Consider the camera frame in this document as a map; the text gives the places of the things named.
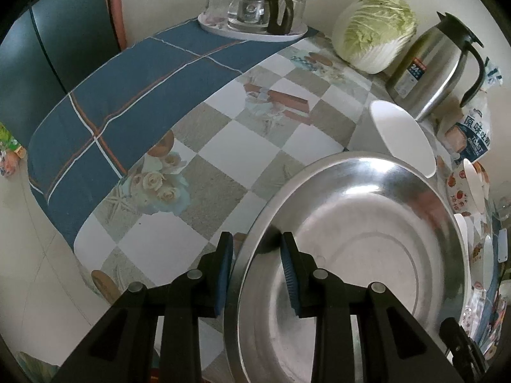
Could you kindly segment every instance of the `metal basin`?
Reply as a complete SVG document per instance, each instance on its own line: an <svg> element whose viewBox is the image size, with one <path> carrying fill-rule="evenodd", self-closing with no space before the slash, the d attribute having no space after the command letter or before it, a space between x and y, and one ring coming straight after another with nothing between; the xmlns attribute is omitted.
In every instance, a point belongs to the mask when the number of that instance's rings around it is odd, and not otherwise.
<svg viewBox="0 0 511 383"><path fill-rule="evenodd" d="M250 229L224 313L234 381L310 382L315 319L297 318L290 306L277 240L284 231L344 282L386 284L445 348L440 323L459 319L469 294L468 261L451 211L407 164L380 154L340 153L291 179ZM357 332L354 327L361 379Z"/></svg>

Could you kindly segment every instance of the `tile floor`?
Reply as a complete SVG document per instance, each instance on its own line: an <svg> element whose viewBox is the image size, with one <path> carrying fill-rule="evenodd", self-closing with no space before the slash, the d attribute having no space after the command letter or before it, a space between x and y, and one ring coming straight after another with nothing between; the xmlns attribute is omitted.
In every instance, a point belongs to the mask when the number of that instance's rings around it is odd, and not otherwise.
<svg viewBox="0 0 511 383"><path fill-rule="evenodd" d="M108 304L30 192L26 161L0 177L0 333L12 352L62 364Z"/></svg>

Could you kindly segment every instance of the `table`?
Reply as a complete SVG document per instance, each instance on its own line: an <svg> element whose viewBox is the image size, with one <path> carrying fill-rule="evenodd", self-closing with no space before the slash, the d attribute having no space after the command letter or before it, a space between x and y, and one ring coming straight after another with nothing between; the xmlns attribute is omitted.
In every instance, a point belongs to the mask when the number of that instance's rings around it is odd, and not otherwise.
<svg viewBox="0 0 511 383"><path fill-rule="evenodd" d="M285 182L344 151L371 101L390 101L381 76L349 68L321 34L289 47L219 37L206 45L184 39L185 28L205 33L189 21L132 48L136 64L124 53L114 58L57 106L29 146L33 190L90 288L107 300L132 281L171 282L214 250L224 230L239 245ZM138 47L160 57L141 60ZM135 65L149 84L139 84ZM38 144L48 149L43 134L56 140L52 131L75 146L59 144L56 179ZM204 377L230 381L221 320L201 319L199 334Z"/></svg>

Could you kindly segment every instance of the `white plate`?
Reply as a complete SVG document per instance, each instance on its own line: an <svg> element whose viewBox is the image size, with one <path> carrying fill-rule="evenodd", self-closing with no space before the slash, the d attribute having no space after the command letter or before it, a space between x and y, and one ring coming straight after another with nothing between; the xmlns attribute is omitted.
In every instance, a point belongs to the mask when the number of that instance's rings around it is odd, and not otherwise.
<svg viewBox="0 0 511 383"><path fill-rule="evenodd" d="M305 33L307 33L307 30L309 29L305 23L302 23L295 29L291 30L289 34L285 35L247 33L233 29L227 24L227 20L214 25L207 24L205 21L206 15L204 13L201 13L197 19L199 20L201 28L207 32L231 39L254 40L256 42L291 42L302 37Z"/></svg>

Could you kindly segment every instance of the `label on thermos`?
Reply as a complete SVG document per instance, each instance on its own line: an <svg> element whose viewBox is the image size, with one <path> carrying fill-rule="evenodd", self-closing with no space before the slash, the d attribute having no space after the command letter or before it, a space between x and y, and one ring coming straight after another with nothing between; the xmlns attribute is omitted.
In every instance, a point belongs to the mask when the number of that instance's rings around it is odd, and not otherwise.
<svg viewBox="0 0 511 383"><path fill-rule="evenodd" d="M426 71L426 66L416 57L405 70L405 73L399 78L394 86L395 91L400 97L406 98L410 91L417 85L418 80Z"/></svg>

